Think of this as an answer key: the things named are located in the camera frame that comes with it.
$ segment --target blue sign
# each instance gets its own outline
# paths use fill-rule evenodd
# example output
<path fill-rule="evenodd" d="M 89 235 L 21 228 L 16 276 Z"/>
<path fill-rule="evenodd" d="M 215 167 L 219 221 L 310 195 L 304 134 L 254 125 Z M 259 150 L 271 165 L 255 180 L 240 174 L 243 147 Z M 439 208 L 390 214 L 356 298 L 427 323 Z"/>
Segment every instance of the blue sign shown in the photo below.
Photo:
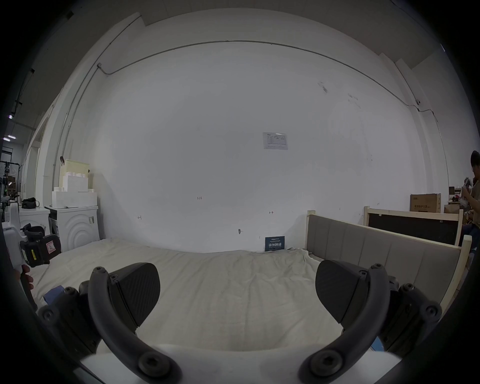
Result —
<path fill-rule="evenodd" d="M 285 249 L 285 236 L 265 238 L 265 251 L 278 251 L 279 249 Z"/>

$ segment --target beige box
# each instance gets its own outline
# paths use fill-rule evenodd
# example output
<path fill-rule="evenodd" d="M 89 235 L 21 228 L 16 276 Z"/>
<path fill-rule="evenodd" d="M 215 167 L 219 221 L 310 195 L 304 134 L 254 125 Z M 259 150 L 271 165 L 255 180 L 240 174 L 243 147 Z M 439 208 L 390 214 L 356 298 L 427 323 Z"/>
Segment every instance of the beige box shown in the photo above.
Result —
<path fill-rule="evenodd" d="M 59 177 L 59 187 L 60 189 L 63 187 L 63 176 L 67 172 L 74 172 L 74 173 L 84 173 L 88 177 L 88 168 L 90 164 L 81 163 L 80 161 L 74 160 L 65 160 L 65 164 L 60 166 L 60 177 Z"/>
<path fill-rule="evenodd" d="M 441 200 L 440 193 L 410 195 L 410 211 L 440 213 Z"/>

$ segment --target ceiling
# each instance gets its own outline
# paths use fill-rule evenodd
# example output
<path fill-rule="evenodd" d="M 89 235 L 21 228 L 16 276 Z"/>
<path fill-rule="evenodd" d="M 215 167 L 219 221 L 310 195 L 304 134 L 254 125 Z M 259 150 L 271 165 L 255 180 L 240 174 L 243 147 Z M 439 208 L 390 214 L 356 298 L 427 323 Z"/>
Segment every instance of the ceiling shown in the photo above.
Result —
<path fill-rule="evenodd" d="M 439 46 L 404 0 L 83 0 L 51 33 L 32 64 L 22 108 L 7 132 L 25 144 L 75 66 L 114 24 L 139 12 L 146 25 L 179 14 L 212 8 L 261 8 L 306 17 L 356 39 L 391 60 L 413 68 Z"/>

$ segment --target person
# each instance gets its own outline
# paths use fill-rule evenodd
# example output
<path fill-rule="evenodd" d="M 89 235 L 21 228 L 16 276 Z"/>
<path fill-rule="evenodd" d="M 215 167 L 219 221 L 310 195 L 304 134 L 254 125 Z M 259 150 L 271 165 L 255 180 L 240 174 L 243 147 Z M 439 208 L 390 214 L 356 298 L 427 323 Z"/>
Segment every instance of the person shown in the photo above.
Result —
<path fill-rule="evenodd" d="M 468 203 L 473 210 L 472 222 L 462 225 L 462 232 L 460 234 L 460 246 L 464 235 L 470 235 L 472 237 L 472 249 L 477 248 L 480 241 L 480 153 L 473 151 L 470 156 L 470 164 L 472 165 L 472 171 L 475 176 L 475 183 L 473 184 L 471 192 L 466 187 L 462 187 L 462 197 L 468 200 Z"/>

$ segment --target white foam block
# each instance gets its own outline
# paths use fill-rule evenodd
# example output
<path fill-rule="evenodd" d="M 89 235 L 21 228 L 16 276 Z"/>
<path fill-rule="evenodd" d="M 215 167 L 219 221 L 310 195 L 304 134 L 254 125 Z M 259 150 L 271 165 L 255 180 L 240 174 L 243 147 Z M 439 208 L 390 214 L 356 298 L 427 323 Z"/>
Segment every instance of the white foam block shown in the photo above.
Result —
<path fill-rule="evenodd" d="M 67 192 L 88 192 L 88 178 L 82 177 L 80 173 L 76 173 L 75 176 L 71 175 L 63 176 L 63 188 Z"/>
<path fill-rule="evenodd" d="M 96 205 L 96 192 L 53 191 L 53 208 L 91 207 Z"/>

